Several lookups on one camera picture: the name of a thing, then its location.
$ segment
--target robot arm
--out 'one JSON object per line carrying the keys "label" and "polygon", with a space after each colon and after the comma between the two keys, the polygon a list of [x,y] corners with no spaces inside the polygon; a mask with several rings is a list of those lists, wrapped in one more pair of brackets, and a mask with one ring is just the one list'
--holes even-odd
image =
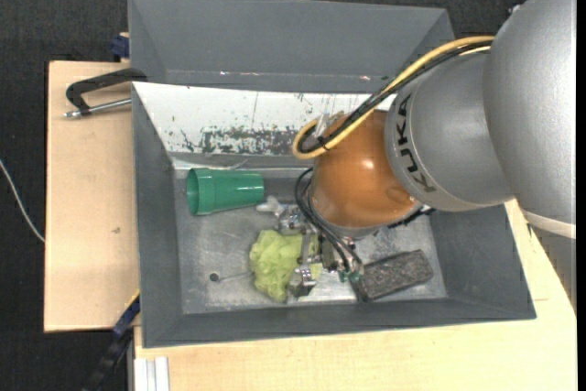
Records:
{"label": "robot arm", "polygon": [[490,54],[399,92],[385,144],[410,194],[445,211],[515,197],[530,223],[575,237],[576,4],[528,0]]}

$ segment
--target small metal part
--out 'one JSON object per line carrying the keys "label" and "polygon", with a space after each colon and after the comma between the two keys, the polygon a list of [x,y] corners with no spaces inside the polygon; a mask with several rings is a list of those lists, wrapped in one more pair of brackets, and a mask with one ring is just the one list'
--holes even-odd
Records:
{"label": "small metal part", "polygon": [[309,244],[311,243],[311,232],[305,231],[301,240],[301,265],[293,271],[291,279],[289,280],[289,291],[295,298],[305,297],[317,284],[317,281],[311,275],[309,269]]}
{"label": "small metal part", "polygon": [[427,282],[433,270],[423,251],[392,255],[364,266],[364,274],[356,283],[364,301],[380,299],[393,292]]}
{"label": "small metal part", "polygon": [[81,112],[81,110],[76,111],[68,111],[67,113],[63,114],[65,117],[81,117],[82,115],[93,114],[99,111],[105,111],[107,109],[117,108],[118,106],[125,106],[130,104],[132,100],[127,98],[125,100],[118,100],[115,102],[104,103],[104,104],[97,104],[96,106],[90,106],[86,108],[85,114]]}
{"label": "small metal part", "polygon": [[225,280],[232,280],[233,278],[240,278],[240,277],[248,277],[253,275],[252,271],[241,272],[240,274],[234,274],[232,276],[220,277],[220,275],[216,272],[212,272],[210,274],[210,280],[212,282],[220,283]]}

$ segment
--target paint stains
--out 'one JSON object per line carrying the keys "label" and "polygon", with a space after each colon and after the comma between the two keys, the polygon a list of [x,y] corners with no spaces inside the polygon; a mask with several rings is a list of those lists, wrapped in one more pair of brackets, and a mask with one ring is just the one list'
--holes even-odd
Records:
{"label": "paint stains", "polygon": [[187,137],[187,134],[185,134],[185,131],[183,129],[181,129],[180,132],[183,135],[183,143],[181,144],[181,146],[183,148],[187,148],[189,150],[189,152],[191,152],[191,153],[195,152],[196,145],[189,140],[189,138]]}
{"label": "paint stains", "polygon": [[197,147],[203,153],[237,155],[288,155],[296,129],[202,129]]}

